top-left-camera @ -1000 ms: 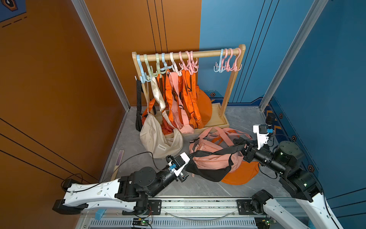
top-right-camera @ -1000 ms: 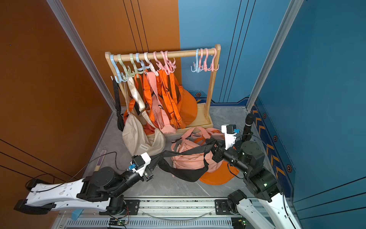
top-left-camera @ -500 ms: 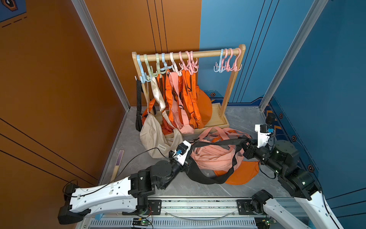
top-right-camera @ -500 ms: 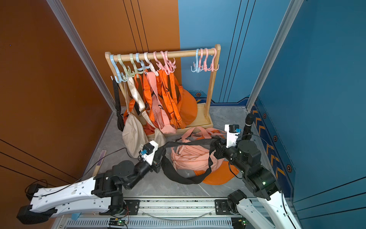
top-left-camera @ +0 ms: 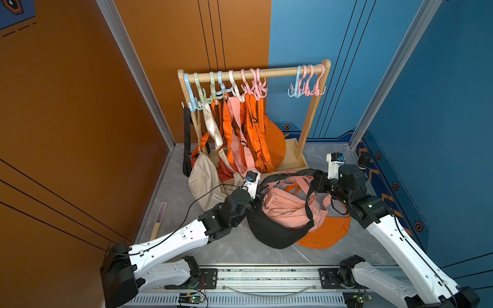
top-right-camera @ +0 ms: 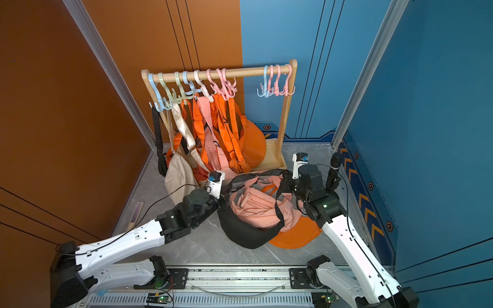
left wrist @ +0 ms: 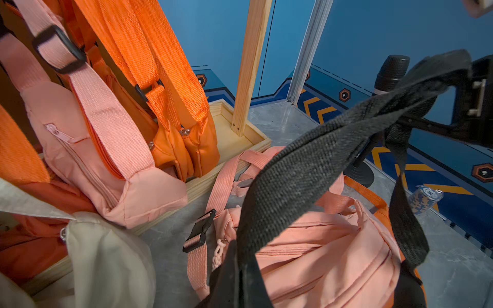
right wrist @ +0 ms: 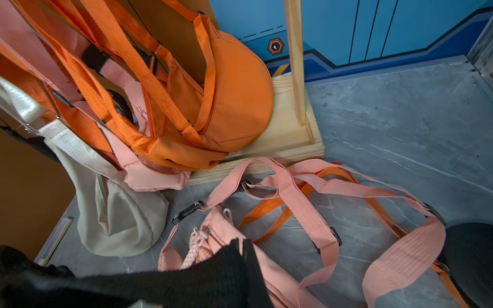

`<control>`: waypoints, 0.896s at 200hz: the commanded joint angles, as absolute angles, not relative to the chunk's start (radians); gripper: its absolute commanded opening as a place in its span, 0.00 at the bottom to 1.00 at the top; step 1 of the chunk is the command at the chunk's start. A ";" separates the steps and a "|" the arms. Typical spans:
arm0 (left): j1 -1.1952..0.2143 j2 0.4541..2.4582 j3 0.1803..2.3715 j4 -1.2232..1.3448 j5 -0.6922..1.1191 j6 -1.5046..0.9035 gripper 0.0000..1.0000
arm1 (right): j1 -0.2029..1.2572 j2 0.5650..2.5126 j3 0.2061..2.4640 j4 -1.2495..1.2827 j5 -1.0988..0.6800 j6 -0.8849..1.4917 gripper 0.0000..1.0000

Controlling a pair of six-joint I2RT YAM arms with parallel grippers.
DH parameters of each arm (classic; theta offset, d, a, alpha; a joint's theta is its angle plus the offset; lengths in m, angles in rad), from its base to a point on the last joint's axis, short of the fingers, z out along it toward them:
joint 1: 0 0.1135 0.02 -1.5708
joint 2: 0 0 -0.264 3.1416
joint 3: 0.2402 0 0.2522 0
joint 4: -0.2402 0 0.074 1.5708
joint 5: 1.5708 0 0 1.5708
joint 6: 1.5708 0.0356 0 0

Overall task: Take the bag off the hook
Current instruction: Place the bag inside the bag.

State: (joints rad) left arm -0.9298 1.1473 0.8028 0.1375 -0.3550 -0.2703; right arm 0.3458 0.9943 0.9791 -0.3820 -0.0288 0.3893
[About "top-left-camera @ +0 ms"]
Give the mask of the black crescent bag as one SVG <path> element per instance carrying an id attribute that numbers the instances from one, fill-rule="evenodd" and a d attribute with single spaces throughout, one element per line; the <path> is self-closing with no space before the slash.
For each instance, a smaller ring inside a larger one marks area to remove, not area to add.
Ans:
<path id="1" fill-rule="evenodd" d="M 312 176 L 312 174 L 317 170 L 318 169 L 303 169 L 295 173 L 277 173 L 266 177 L 264 180 L 262 180 L 260 184 L 272 184 L 274 182 L 296 176 Z M 312 212 L 309 209 L 308 205 L 309 197 L 306 196 L 303 192 L 300 192 L 298 194 L 298 197 L 306 201 L 305 208 L 306 214 L 309 218 L 309 222 L 305 226 L 295 230 L 286 228 L 272 221 L 263 212 L 263 207 L 252 208 L 252 210 L 247 215 L 247 220 L 250 230 L 260 242 L 272 248 L 284 249 L 293 245 L 307 235 L 309 230 L 314 226 Z"/>

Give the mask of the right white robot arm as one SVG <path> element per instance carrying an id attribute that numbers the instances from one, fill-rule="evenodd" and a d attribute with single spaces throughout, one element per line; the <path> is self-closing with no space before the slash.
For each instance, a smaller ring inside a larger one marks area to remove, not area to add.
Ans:
<path id="1" fill-rule="evenodd" d="M 409 236 L 393 210 L 367 192 L 366 175 L 357 164 L 342 165 L 337 178 L 312 172 L 309 192 L 325 192 L 340 201 L 346 214 L 376 238 L 403 270 L 409 284 L 383 273 L 353 255 L 340 262 L 343 287 L 366 287 L 396 307 L 478 307 L 480 297 L 445 274 Z"/>

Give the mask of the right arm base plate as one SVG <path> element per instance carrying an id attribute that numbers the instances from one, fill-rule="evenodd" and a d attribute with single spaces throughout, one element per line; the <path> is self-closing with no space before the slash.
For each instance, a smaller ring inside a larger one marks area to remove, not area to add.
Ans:
<path id="1" fill-rule="evenodd" d="M 323 290 L 344 289 L 339 275 L 339 269 L 340 268 L 320 268 L 318 270 L 320 284 Z"/>

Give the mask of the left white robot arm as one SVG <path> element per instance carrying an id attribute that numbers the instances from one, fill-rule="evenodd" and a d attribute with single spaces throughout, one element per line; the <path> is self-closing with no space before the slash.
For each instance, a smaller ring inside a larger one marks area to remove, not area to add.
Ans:
<path id="1" fill-rule="evenodd" d="M 167 274 L 155 273 L 155 267 L 219 240 L 231 233 L 254 206 L 256 187 L 237 187 L 222 203 L 170 234 L 143 244 L 116 243 L 100 267 L 106 307 L 121 307 L 154 286 L 180 286 L 197 279 L 199 266 L 187 257 L 171 265 Z"/>

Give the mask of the orange crescent bag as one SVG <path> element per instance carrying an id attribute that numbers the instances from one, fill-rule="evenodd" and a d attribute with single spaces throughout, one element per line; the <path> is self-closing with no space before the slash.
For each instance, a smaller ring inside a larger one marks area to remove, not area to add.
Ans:
<path id="1" fill-rule="evenodd" d="M 349 232 L 350 218 L 348 216 L 330 216 L 328 207 L 331 205 L 331 197 L 325 196 L 322 201 L 319 201 L 318 195 L 315 194 L 315 196 L 321 207 L 323 207 L 323 201 L 326 198 L 328 202 L 326 206 L 326 210 L 328 210 L 327 217 L 317 230 L 314 232 L 309 231 L 306 236 L 298 241 L 298 244 L 306 248 L 320 250 L 332 247 Z"/>
<path id="2" fill-rule="evenodd" d="M 264 125 L 265 125 L 264 136 L 267 142 L 268 151 L 274 169 L 277 169 L 285 159 L 285 154 L 286 154 L 285 136 L 282 133 L 281 129 L 272 120 L 270 120 L 267 115 L 264 116 Z"/>

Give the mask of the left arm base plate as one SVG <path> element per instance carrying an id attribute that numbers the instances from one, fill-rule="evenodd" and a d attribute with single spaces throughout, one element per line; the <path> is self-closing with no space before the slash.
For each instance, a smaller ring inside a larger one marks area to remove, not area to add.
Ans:
<path id="1" fill-rule="evenodd" d="M 218 282 L 218 269 L 217 268 L 203 268 L 201 274 L 198 277 L 191 277 L 188 282 L 185 283 L 186 289 L 196 290 L 215 290 Z"/>

